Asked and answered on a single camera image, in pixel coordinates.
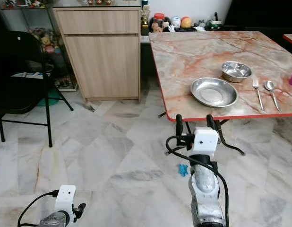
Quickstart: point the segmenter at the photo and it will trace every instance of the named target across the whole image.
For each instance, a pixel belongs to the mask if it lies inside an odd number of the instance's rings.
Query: metal bowl
[[[238,94],[228,82],[217,78],[200,78],[191,85],[193,96],[209,107],[227,107],[233,105]]]
[[[242,63],[236,61],[226,61],[222,64],[223,77],[230,82],[241,82],[243,79],[251,76],[251,69]]]

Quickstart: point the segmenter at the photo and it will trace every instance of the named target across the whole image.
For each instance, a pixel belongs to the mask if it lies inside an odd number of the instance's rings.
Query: black cable
[[[47,196],[47,195],[52,195],[53,192],[49,192],[49,193],[45,193],[43,195],[40,195],[38,198],[36,198],[34,201],[32,201],[25,209],[24,211],[22,212],[22,214],[20,215],[19,219],[18,219],[18,225],[17,227],[22,227],[22,226],[37,226],[35,224],[28,224],[28,223],[24,223],[24,224],[20,224],[21,222],[21,218],[23,217],[23,215],[25,214],[25,212],[28,210],[28,208],[30,208],[38,199],[44,197],[44,196]]]
[[[224,187],[224,190],[225,190],[225,220],[226,220],[226,226],[229,227],[229,193],[228,193],[228,186],[227,186],[227,182],[226,180],[223,178],[223,176],[218,172],[216,171],[215,169],[213,169],[212,167],[210,167],[209,165],[203,163],[203,162],[200,162],[194,158],[191,158],[191,157],[187,157],[185,155],[182,155],[180,153],[177,153],[175,152],[176,150],[179,150],[177,148],[175,149],[171,149],[169,147],[169,141],[172,140],[172,139],[182,139],[182,136],[171,136],[169,137],[167,140],[166,140],[166,147],[168,149],[168,151],[178,157],[181,157],[183,159],[186,159],[190,162],[194,162],[200,166],[203,166],[209,170],[211,170],[213,173],[215,173],[223,182],[223,187]]]
[[[29,223],[23,223],[23,224],[21,224],[20,225],[20,227],[22,227],[22,226],[38,226],[38,225],[35,225],[35,224],[29,224]]]
[[[173,149],[173,151],[177,151],[177,150],[180,150],[180,149],[183,149],[183,148],[185,148],[185,147],[176,147],[176,148]]]

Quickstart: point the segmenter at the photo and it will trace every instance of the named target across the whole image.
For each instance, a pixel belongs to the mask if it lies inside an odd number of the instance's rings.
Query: wooden cabinet
[[[140,97],[140,7],[54,8],[84,99]]]

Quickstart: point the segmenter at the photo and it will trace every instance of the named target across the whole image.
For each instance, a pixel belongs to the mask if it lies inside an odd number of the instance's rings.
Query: chair backrest
[[[41,43],[27,32],[0,32],[0,56],[44,63]]]

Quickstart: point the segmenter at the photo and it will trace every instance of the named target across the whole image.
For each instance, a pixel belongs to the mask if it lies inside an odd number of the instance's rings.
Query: marble floor
[[[65,93],[75,110],[63,102],[51,107],[53,148],[45,127],[4,122],[0,227],[16,227],[29,202],[62,184],[77,187],[75,206],[87,204],[77,227],[193,226],[189,177],[177,167],[187,162],[164,154],[175,124],[157,118],[164,108],[156,78],[142,84],[141,103],[85,105],[79,92]],[[44,122],[45,110],[6,118]],[[223,132],[247,153],[243,157],[222,145],[215,153],[229,187],[231,227],[292,226],[292,118],[233,120]],[[40,200],[23,222],[38,223],[54,202]],[[224,209],[223,189],[220,203]]]

